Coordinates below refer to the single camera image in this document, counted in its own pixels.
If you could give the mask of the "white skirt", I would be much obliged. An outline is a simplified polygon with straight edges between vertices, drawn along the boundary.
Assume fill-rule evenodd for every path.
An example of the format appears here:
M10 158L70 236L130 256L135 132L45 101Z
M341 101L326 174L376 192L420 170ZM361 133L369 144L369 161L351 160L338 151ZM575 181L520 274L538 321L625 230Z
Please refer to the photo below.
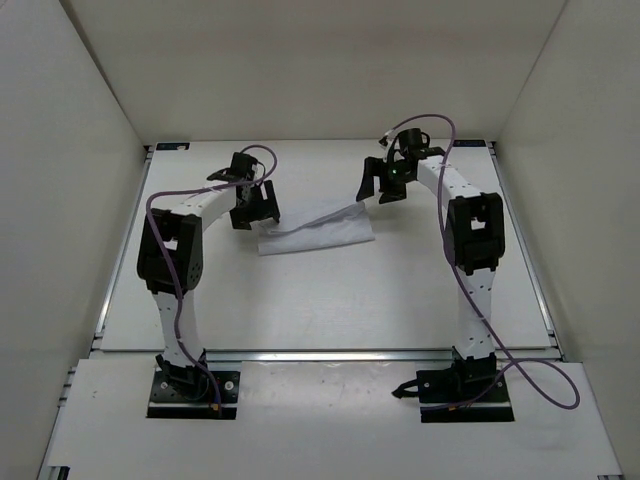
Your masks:
M258 254L271 256L343 247L375 240L362 202L323 201L257 224Z

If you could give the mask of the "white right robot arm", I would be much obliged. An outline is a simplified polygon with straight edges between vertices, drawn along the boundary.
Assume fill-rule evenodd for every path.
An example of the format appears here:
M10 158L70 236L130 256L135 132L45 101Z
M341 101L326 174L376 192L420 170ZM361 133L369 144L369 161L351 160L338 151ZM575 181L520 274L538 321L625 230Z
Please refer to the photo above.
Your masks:
M488 325L493 281L506 247L504 206L500 194L474 186L444 161L444 154L440 147L429 147L367 157L356 199L379 192L381 204L404 200L406 185L413 181L436 196L445 259L458 282L458 338L448 387L467 401L496 371Z

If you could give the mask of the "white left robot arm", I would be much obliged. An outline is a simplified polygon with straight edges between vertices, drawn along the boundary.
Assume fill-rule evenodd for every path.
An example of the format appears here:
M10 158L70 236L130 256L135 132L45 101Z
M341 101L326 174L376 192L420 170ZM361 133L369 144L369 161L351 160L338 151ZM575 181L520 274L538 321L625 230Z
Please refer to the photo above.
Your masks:
M222 394L207 365L194 306L204 273L203 237L224 215L235 230L249 230L264 220L278 222L281 214L270 179L277 166L273 149L250 144L204 185L154 192L145 202L136 271L161 319L164 351L156 357L157 365L171 387L189 399L208 400L216 411Z

